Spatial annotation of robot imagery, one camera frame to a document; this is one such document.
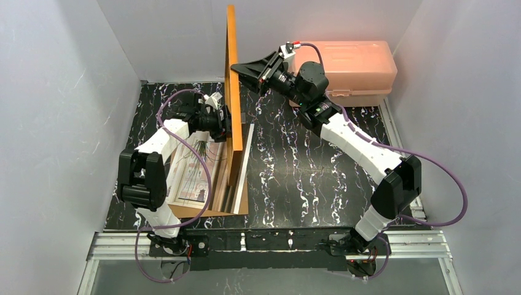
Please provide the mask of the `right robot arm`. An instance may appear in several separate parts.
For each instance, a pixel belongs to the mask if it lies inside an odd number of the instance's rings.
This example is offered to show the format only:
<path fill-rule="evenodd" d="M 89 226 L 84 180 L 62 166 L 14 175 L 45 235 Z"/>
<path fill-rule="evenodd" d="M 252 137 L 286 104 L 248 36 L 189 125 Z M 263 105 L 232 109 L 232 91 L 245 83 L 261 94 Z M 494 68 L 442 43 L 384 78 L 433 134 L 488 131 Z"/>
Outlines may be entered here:
<path fill-rule="evenodd" d="M 387 225 L 398 218 L 421 193 L 421 162 L 380 147 L 379 143 L 345 118 L 345 109 L 326 95 L 329 81 L 321 64 L 306 61 L 297 74 L 288 72 L 281 53 L 230 69 L 250 91 L 264 95 L 268 90 L 299 105 L 301 124 L 320 138 L 341 149 L 365 169 L 377 184 L 370 205 L 346 236 L 350 251 L 366 250 Z"/>

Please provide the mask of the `wooden picture frame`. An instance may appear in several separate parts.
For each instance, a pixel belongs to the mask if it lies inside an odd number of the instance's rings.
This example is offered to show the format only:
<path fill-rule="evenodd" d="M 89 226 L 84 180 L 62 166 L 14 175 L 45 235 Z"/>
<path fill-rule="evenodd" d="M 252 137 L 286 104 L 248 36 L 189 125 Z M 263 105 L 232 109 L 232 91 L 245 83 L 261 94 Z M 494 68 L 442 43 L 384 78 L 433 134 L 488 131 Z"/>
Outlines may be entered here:
<path fill-rule="evenodd" d="M 227 6 L 226 47 L 225 47 L 225 104 L 231 114 L 231 137 L 227 139 L 228 185 L 233 186 L 238 178 L 243 152 L 241 126 L 240 83 L 238 74 L 231 66 L 238 62 L 237 28 L 235 7 Z"/>

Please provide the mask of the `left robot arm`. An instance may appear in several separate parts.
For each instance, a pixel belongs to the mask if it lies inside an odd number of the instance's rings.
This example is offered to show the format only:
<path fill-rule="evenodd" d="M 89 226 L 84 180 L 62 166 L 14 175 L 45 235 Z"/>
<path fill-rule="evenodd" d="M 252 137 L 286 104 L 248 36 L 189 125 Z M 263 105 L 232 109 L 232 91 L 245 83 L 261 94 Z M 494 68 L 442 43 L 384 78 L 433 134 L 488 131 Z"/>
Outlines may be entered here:
<path fill-rule="evenodd" d="M 197 220 L 210 206 L 212 176 L 206 159 L 188 139 L 194 133 L 203 132 L 215 143 L 225 142 L 231 134 L 231 115 L 228 107 L 221 104 L 219 92 L 207 95 L 188 89 L 172 97 L 177 96 L 182 98 L 182 103 L 172 117 L 162 117 L 167 104 L 161 105 L 156 114 L 159 129 L 143 144 L 120 153 L 116 192 L 120 201 L 130 204 L 149 223 L 147 237 L 153 244 L 173 255 L 202 255 L 207 253 L 204 248 L 197 249 L 202 240 L 191 240 L 183 232 L 182 227 L 190 222 L 181 222 L 168 204 L 173 177 L 165 165 L 172 155 L 181 156 L 189 151 L 202 168 L 203 206 L 191 218 L 191 221 Z"/>

